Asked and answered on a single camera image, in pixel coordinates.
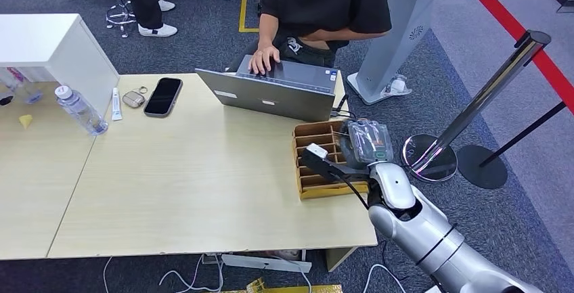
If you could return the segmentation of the person's right hand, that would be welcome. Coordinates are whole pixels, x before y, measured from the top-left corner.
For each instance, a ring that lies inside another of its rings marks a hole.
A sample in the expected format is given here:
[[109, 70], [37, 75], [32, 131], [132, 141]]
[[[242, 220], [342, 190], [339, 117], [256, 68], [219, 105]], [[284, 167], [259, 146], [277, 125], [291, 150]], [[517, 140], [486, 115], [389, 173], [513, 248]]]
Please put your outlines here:
[[254, 74], [265, 75], [273, 69], [274, 64], [280, 63], [278, 49], [269, 42], [260, 42], [248, 63], [248, 70]]

